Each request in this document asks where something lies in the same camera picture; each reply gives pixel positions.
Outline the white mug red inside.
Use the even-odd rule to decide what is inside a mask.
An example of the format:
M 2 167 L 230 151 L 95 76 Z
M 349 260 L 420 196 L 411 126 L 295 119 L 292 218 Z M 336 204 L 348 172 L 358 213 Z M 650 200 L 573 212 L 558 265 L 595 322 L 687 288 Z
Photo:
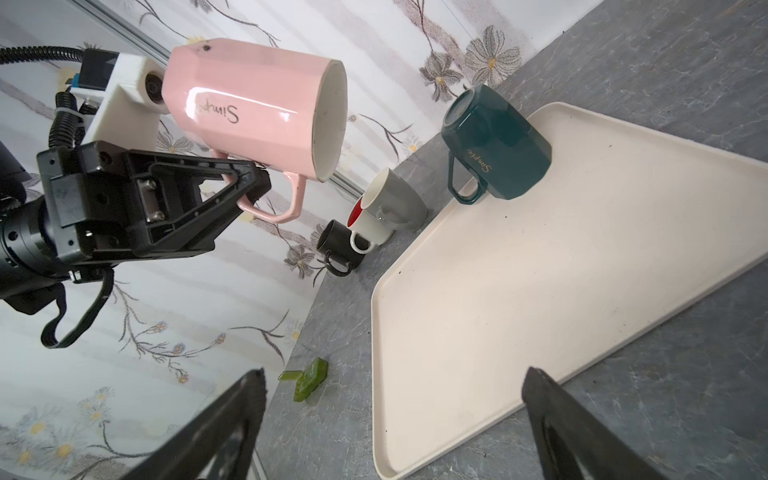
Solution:
M 361 202 L 362 198 L 359 198 L 354 204 L 347 228 L 351 231 L 350 247 L 356 253 L 365 255 L 385 244 L 393 236 L 394 230 L 363 209 Z

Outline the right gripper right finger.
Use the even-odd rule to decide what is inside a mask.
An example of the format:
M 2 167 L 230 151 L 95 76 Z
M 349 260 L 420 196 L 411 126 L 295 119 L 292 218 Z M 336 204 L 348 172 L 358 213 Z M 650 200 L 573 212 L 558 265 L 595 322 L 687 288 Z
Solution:
M 528 369 L 521 395 L 546 479 L 664 477 L 544 370 Z

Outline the pink mug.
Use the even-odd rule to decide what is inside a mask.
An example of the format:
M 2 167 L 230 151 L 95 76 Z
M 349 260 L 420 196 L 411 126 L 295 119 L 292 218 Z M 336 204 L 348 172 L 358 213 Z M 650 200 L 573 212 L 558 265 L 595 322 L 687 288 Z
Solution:
M 339 60 L 225 38 L 197 42 L 172 50 L 162 97 L 177 125 L 216 156 L 243 157 L 290 181 L 281 214 L 238 200 L 261 220 L 298 218 L 307 182 L 325 182 L 337 168 L 348 111 Z

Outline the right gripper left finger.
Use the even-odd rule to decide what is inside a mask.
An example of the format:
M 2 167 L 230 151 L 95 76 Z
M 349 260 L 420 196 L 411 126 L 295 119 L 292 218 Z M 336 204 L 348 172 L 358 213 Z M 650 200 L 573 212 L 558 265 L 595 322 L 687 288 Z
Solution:
M 245 479 L 267 406 L 262 369 L 251 370 L 126 479 Z

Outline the grey mug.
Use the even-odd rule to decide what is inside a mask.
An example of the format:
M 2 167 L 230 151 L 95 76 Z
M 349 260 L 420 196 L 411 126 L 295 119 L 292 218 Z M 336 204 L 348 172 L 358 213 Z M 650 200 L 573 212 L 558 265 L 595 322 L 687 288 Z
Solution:
M 428 215 L 420 195 L 389 168 L 371 181 L 362 196 L 361 208 L 393 230 L 416 231 Z

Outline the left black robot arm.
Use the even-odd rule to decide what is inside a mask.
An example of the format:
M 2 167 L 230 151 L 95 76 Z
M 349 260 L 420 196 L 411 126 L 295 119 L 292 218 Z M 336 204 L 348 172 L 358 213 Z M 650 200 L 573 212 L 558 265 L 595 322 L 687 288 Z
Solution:
M 164 68 L 154 60 L 102 49 L 9 47 L 5 65 L 69 61 L 80 69 L 55 98 L 48 147 L 37 156 L 43 194 L 29 200 L 28 172 L 1 153 L 1 298 L 33 315 L 67 308 L 64 284 L 99 282 L 76 326 L 49 349 L 75 343 L 94 323 L 125 262 L 195 257 L 239 216 L 243 200 L 271 187 L 267 171 L 243 160 L 152 148 L 167 113 Z

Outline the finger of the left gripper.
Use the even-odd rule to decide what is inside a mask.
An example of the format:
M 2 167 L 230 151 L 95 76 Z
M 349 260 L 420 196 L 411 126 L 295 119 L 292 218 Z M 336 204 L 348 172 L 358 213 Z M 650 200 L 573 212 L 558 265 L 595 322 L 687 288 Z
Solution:
M 239 216 L 238 202 L 271 189 L 267 171 L 250 161 L 128 152 L 132 253 L 187 258 L 215 249 Z

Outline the dark green mug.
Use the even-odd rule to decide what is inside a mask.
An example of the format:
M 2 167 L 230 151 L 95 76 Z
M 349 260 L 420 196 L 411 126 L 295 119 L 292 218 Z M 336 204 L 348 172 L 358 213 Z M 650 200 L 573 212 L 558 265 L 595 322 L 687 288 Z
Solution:
M 463 205 L 484 194 L 512 200 L 541 181 L 552 163 L 550 143 L 499 93 L 486 85 L 465 90 L 446 111 L 441 137 L 448 147 L 448 190 Z M 476 179 L 463 195 L 453 185 L 458 162 Z

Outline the black mug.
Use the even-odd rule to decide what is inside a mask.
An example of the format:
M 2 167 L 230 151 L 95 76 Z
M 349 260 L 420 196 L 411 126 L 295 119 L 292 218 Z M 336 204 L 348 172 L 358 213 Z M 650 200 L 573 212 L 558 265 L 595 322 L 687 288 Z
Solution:
M 342 223 L 331 220 L 316 242 L 321 264 L 337 277 L 349 275 L 364 259 L 363 254 L 351 247 L 351 234 Z

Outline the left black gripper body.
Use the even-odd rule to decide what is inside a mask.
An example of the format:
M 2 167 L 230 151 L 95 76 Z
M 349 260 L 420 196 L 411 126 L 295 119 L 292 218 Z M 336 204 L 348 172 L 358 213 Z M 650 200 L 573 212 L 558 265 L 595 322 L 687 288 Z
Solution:
M 156 154 L 97 141 L 50 147 L 36 163 L 37 264 L 117 264 L 156 257 Z

